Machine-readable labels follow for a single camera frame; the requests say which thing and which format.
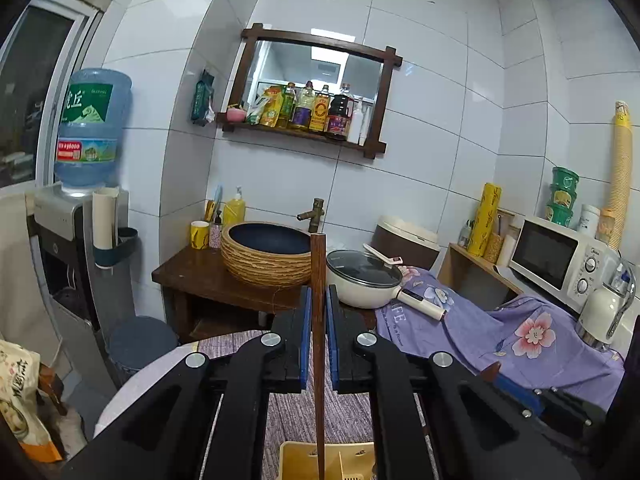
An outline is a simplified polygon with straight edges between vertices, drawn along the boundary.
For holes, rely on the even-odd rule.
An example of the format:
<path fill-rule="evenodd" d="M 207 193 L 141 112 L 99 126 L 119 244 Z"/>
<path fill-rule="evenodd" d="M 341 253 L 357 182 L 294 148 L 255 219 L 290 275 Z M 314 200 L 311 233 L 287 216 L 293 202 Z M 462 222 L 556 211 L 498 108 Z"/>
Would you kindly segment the dark wooden spoon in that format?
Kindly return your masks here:
<path fill-rule="evenodd" d="M 500 368 L 500 362 L 493 362 L 484 370 L 482 370 L 480 374 L 478 374 L 478 376 L 480 376 L 480 378 L 482 378 L 484 382 L 488 382 L 488 384 L 494 384 L 500 375 Z"/>

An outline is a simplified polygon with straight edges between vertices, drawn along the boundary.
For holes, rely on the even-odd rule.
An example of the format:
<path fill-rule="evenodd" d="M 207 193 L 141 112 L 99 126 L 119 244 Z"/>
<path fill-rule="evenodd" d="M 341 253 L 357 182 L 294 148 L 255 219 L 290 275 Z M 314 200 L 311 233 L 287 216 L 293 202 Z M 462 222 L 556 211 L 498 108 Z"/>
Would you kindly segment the brown wooden chopstick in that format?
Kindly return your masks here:
<path fill-rule="evenodd" d="M 326 476 L 324 466 L 324 355 L 326 354 L 326 328 L 324 327 L 324 292 L 326 291 L 326 237 L 311 234 L 311 310 L 312 353 L 314 354 L 314 418 L 316 419 L 316 445 L 318 478 Z"/>

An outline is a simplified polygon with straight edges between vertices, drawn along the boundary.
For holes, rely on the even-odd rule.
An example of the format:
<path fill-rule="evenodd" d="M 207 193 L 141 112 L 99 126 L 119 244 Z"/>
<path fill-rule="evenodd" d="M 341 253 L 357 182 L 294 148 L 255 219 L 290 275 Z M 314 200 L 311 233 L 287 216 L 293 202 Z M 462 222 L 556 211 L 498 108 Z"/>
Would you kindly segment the purple striped tablecloth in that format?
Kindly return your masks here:
<path fill-rule="evenodd" d="M 199 351 L 210 358 L 226 356 L 242 344 L 259 336 L 259 330 L 216 336 L 184 344 L 147 365 L 128 379 L 108 402 L 101 413 L 93 433 L 97 436 L 108 425 L 138 400 L 146 390 L 166 375 L 188 354 Z M 332 390 L 331 379 L 324 381 L 324 423 L 326 442 L 356 443 L 373 440 L 369 396 L 365 393 L 338 394 Z M 269 397 L 262 478 L 274 479 L 279 474 L 280 446 L 285 441 L 307 442 L 316 440 L 314 422 L 314 392 L 311 387 L 295 394 L 275 393 Z"/>

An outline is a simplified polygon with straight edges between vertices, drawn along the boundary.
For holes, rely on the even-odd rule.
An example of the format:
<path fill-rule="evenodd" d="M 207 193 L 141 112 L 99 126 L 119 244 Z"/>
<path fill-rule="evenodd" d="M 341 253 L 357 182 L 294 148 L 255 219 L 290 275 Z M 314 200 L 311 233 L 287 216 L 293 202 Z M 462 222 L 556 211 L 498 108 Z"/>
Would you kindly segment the purple floral cloth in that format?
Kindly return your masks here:
<path fill-rule="evenodd" d="M 376 310 L 378 333 L 402 352 L 446 351 L 475 374 L 498 362 L 500 374 L 523 388 L 555 387 L 605 411 L 612 404 L 623 358 L 587 346 L 574 318 L 551 302 L 521 295 L 484 311 L 420 268 L 408 271 L 405 286 L 446 314 L 437 322 L 398 300 Z"/>

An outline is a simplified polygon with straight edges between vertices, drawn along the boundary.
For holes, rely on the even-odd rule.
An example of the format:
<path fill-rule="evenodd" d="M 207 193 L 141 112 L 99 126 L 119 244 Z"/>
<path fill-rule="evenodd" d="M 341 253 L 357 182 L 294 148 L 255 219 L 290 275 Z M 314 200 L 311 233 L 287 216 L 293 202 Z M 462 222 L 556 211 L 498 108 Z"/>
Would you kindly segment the beige plastic utensil holder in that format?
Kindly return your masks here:
<path fill-rule="evenodd" d="M 373 442 L 326 444 L 325 479 L 371 479 L 375 466 Z M 286 441 L 280 446 L 279 479 L 319 479 L 318 448 L 314 443 Z"/>

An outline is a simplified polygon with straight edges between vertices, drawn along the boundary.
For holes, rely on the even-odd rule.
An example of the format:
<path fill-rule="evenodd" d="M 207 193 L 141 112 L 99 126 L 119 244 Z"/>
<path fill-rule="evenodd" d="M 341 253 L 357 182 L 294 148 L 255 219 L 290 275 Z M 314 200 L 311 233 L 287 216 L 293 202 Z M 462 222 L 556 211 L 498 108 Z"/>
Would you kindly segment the white kettle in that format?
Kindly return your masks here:
<path fill-rule="evenodd" d="M 576 333 L 587 346 L 608 348 L 634 301 L 636 286 L 634 266 L 622 260 L 613 277 L 589 296 L 576 324 Z"/>

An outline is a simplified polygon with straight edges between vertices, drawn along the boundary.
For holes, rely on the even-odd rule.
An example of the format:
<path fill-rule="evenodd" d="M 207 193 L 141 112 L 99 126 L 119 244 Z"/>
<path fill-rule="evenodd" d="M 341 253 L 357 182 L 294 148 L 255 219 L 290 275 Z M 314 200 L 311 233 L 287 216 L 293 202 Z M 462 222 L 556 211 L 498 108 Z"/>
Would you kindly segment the dark wooden sink table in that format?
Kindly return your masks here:
<path fill-rule="evenodd" d="M 182 342 L 239 332 L 238 309 L 267 316 L 299 305 L 300 288 L 259 288 L 235 278 L 213 249 L 183 248 L 152 272 L 168 300 L 167 322 Z"/>

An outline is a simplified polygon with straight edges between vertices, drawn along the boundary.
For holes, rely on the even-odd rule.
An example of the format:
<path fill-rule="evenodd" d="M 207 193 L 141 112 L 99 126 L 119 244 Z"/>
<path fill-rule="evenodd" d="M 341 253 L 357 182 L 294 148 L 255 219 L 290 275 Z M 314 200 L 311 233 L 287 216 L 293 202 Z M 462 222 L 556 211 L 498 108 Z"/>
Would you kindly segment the white microwave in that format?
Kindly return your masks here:
<path fill-rule="evenodd" d="M 620 256 L 607 244 L 566 226 L 526 217 L 509 268 L 579 314 L 619 264 Z"/>

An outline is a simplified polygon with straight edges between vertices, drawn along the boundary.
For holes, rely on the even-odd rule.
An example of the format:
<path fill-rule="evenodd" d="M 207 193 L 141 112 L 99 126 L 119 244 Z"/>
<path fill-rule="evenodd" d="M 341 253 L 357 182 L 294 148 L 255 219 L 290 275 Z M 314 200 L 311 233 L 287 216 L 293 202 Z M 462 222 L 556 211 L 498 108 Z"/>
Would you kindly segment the woven basin sink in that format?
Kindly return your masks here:
<path fill-rule="evenodd" d="M 268 222 L 241 222 L 221 235 L 221 255 L 238 280 L 261 288 L 291 288 L 311 274 L 310 235 Z"/>

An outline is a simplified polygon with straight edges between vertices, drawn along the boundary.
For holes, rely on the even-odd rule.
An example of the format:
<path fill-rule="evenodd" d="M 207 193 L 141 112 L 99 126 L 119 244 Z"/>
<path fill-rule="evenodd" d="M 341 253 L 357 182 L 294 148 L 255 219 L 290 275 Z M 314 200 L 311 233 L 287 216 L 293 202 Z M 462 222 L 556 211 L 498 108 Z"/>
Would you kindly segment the white frying pan with lid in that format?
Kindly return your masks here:
<path fill-rule="evenodd" d="M 328 284 L 336 288 L 337 298 L 349 307 L 375 310 L 392 300 L 441 321 L 445 309 L 401 286 L 397 264 L 359 250 L 337 249 L 326 255 Z"/>

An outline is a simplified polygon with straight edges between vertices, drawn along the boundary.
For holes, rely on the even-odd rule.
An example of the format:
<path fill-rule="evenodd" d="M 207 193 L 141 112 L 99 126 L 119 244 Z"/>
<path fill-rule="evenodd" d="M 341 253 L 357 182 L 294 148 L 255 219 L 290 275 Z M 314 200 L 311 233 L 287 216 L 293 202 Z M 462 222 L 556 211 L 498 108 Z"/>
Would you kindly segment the yellow mug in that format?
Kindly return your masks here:
<path fill-rule="evenodd" d="M 202 250 L 209 244 L 209 223 L 203 220 L 194 220 L 190 224 L 190 245 L 192 248 Z"/>

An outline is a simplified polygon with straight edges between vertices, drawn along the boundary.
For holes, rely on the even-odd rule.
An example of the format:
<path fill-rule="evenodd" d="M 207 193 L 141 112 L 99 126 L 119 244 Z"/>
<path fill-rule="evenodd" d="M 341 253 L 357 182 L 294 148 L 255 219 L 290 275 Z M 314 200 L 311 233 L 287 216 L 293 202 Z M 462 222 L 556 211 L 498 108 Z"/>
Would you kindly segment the snack bag orange bottom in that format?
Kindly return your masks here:
<path fill-rule="evenodd" d="M 38 353 L 1 341 L 1 414 L 29 458 L 53 464 L 63 457 L 37 413 L 39 367 Z"/>

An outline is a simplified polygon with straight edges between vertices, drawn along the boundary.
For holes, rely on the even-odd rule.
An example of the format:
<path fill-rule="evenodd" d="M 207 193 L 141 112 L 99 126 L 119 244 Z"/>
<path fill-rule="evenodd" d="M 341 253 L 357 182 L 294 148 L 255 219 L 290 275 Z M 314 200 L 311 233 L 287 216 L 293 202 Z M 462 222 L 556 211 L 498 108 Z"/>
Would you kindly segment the brown rice cooker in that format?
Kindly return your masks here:
<path fill-rule="evenodd" d="M 399 257 L 405 266 L 431 270 L 440 253 L 436 233 L 393 216 L 381 216 L 371 246 L 387 257 Z"/>

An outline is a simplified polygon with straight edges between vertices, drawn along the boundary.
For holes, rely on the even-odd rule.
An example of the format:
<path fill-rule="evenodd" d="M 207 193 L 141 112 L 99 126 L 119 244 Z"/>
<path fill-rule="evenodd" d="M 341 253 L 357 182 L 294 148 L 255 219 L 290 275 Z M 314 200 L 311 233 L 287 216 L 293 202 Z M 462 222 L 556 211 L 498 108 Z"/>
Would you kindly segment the tall stack paper cups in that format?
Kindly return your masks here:
<path fill-rule="evenodd" d="M 628 104 L 615 103 L 612 171 L 608 203 L 600 213 L 599 233 L 605 244 L 620 249 L 628 209 L 632 177 L 632 123 Z"/>

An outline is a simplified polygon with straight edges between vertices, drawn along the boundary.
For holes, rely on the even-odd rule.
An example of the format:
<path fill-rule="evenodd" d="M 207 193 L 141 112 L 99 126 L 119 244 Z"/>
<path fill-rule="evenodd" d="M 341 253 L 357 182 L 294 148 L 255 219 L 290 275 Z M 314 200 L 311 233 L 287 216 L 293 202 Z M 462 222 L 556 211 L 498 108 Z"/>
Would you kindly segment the beige hanging cloth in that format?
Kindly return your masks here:
<path fill-rule="evenodd" d="M 42 299 L 26 219 L 23 194 L 1 197 L 1 338 L 55 367 L 60 341 Z"/>

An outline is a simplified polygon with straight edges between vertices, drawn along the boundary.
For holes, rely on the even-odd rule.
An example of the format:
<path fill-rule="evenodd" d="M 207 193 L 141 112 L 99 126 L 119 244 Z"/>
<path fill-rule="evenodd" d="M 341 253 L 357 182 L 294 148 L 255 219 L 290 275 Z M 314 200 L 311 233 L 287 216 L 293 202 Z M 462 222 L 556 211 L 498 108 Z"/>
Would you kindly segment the yellow soap bottle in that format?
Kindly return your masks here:
<path fill-rule="evenodd" d="M 242 223 L 245 219 L 246 203 L 243 198 L 242 188 L 238 186 L 236 192 L 227 203 L 224 204 L 224 210 L 222 211 L 222 225 L 235 226 L 238 223 Z"/>

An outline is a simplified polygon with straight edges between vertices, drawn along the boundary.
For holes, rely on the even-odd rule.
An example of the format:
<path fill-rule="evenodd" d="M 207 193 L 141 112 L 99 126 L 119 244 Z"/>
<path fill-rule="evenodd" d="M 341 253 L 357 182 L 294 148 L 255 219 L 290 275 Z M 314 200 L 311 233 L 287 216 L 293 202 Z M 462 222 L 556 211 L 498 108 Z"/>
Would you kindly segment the water dispenser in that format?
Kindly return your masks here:
<path fill-rule="evenodd" d="M 35 222 L 47 298 L 63 349 L 81 380 L 114 396 L 122 385 L 107 353 L 114 329 L 133 318 L 129 256 L 102 269 L 94 261 L 92 199 L 58 184 L 35 192 Z"/>

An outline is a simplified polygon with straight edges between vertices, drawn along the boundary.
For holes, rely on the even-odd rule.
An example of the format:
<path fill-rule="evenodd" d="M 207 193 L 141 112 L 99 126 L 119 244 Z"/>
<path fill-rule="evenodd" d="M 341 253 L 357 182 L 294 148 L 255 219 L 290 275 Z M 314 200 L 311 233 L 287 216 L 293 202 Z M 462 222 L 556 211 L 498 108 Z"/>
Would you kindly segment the bamboo faucet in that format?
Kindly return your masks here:
<path fill-rule="evenodd" d="M 302 212 L 296 216 L 298 221 L 309 221 L 308 224 L 308 232 L 309 233 L 317 233 L 320 221 L 322 216 L 324 215 L 324 199 L 323 198 L 315 198 L 314 204 L 312 205 L 311 210 Z"/>

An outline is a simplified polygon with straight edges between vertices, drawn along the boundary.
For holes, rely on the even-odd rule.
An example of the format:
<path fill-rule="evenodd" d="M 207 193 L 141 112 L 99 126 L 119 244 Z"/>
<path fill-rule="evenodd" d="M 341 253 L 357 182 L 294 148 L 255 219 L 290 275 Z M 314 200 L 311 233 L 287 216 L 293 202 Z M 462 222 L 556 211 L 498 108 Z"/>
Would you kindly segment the green instant noodle cups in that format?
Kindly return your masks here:
<path fill-rule="evenodd" d="M 555 166 L 552 169 L 550 198 L 544 207 L 544 218 L 559 226 L 569 226 L 577 198 L 579 176 L 574 171 Z"/>

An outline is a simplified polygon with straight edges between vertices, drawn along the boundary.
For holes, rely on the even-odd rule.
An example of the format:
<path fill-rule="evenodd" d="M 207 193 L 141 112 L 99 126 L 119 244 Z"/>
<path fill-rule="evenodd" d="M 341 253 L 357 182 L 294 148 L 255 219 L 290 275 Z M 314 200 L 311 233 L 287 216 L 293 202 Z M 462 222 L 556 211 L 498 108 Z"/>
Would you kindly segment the yellow roll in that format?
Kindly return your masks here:
<path fill-rule="evenodd" d="M 481 257 L 485 253 L 490 233 L 494 229 L 497 218 L 500 197 L 500 186 L 490 182 L 484 185 L 469 239 L 468 253 L 472 256 Z"/>

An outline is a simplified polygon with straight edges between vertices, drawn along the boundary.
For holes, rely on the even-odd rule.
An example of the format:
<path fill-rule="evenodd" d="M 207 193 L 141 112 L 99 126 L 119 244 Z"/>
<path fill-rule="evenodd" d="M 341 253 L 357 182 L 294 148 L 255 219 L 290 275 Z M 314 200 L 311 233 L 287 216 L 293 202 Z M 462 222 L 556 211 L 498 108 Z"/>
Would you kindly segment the blue water jug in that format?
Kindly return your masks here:
<path fill-rule="evenodd" d="M 107 68 L 70 76 L 54 158 L 54 175 L 65 193 L 86 194 L 113 181 L 131 88 L 128 75 Z"/>

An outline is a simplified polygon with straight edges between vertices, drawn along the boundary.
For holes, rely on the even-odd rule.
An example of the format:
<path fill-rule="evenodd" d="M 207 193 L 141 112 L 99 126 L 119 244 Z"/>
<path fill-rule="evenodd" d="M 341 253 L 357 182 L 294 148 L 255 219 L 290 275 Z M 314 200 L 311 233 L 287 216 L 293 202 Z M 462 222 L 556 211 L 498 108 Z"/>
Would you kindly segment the dark soy sauce bottle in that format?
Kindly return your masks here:
<path fill-rule="evenodd" d="M 352 92 L 350 92 L 350 84 L 343 82 L 340 92 L 334 96 L 329 108 L 326 133 L 330 138 L 339 141 L 347 139 L 350 123 L 352 122 L 354 104 L 355 101 Z"/>

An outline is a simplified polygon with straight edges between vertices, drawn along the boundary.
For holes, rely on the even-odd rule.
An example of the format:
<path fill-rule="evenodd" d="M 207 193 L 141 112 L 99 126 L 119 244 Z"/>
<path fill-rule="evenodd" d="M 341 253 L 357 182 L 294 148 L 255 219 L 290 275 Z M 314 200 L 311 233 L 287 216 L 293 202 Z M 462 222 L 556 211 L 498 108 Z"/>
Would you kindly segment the wooden framed mirror shelf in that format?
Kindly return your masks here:
<path fill-rule="evenodd" d="M 216 122 L 277 132 L 294 138 L 342 144 L 367 159 L 386 152 L 381 130 L 393 74 L 402 58 L 382 50 L 311 32 L 269 29 L 255 23 L 241 34 L 244 50 L 227 108 Z M 326 133 L 329 108 L 343 82 L 350 84 L 354 110 L 345 141 Z"/>

